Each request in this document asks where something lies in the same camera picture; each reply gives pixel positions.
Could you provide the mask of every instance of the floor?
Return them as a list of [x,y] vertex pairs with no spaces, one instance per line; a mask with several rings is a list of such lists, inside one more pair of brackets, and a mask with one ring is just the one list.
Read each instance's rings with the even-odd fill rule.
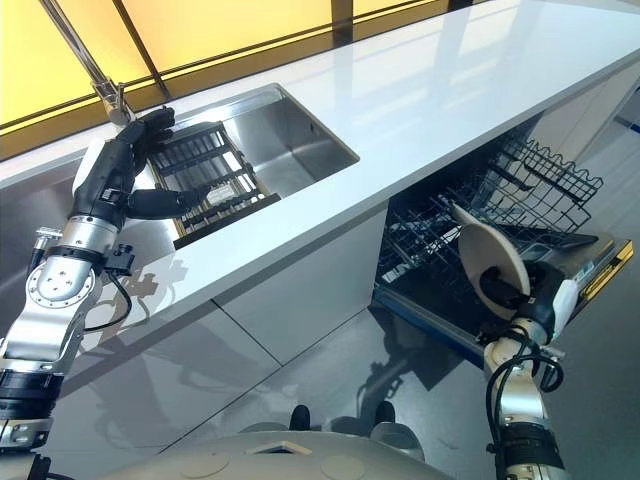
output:
[[[582,166],[605,186],[587,229],[640,245],[640,134],[614,123]],[[637,478],[640,471],[640,261],[632,261],[559,339],[567,379],[545,397],[573,478]],[[296,357],[169,450],[234,434],[259,421],[287,423],[309,405],[314,428],[370,429],[379,401],[416,432],[427,461],[457,479],[495,478],[484,447],[483,373],[383,308],[372,305]]]

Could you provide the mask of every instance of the robotic arm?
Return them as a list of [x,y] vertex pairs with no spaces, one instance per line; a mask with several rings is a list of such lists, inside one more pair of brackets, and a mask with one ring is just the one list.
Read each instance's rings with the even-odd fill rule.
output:
[[[550,392],[562,382],[557,360],[560,352],[546,347],[557,337],[575,308],[578,285],[545,263],[527,266],[532,280],[530,296],[500,284],[496,272],[485,272],[483,291],[506,308],[517,304],[508,329],[484,351],[489,376],[486,409],[499,480],[569,480],[551,430],[540,390]],[[534,376],[540,364],[545,371],[540,388]]]
[[[32,262],[24,309],[1,341],[3,465],[9,464],[7,458],[19,458],[11,453],[29,452],[47,441],[51,412],[82,340],[85,316],[100,297],[100,273],[109,268],[107,258],[125,219],[180,216],[207,193],[205,188],[132,192],[147,151],[171,136],[173,124],[173,109],[153,111],[129,124],[100,150],[89,149],[83,158],[62,236],[46,251],[42,264]],[[42,245],[36,250],[42,251]],[[133,255],[128,250],[116,253],[122,254],[130,267]]]

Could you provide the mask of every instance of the chrome faucet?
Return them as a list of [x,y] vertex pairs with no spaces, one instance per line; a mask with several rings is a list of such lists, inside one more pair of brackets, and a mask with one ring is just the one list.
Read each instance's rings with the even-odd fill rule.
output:
[[124,85],[115,85],[113,80],[100,70],[57,0],[40,0],[40,3],[89,74],[91,86],[102,100],[109,120],[118,126],[124,126],[135,119],[133,111],[124,99]]

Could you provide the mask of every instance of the dish rack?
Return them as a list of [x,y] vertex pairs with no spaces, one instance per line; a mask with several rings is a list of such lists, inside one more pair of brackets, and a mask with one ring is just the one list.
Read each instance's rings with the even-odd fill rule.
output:
[[148,159],[160,188],[188,191],[211,187],[202,203],[174,219],[179,234],[176,248],[280,199],[256,177],[222,122],[203,122],[179,130]]
[[591,218],[585,205],[602,184],[549,148],[507,133],[390,201],[377,282],[393,285],[419,269],[442,296],[469,302],[475,296],[458,255],[461,227],[451,202],[501,231],[526,256],[562,244],[584,225]]

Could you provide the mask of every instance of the white countertop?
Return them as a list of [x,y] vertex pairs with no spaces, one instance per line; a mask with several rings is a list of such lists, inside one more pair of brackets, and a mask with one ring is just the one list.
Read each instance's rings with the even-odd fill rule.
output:
[[[148,325],[215,297],[640,60],[640,14],[616,1],[597,5],[494,0],[171,102],[177,113],[188,112],[277,82],[360,161],[144,267],[141,278],[155,275],[160,285],[142,300],[154,317]],[[104,125],[4,162],[0,186],[51,168],[52,159],[77,151],[90,138],[111,135],[113,128]],[[113,296],[105,288],[103,298]],[[109,307],[94,309],[92,323],[100,322],[95,319],[102,308]],[[146,316],[134,299],[127,323]],[[97,337],[89,335],[85,347]]]

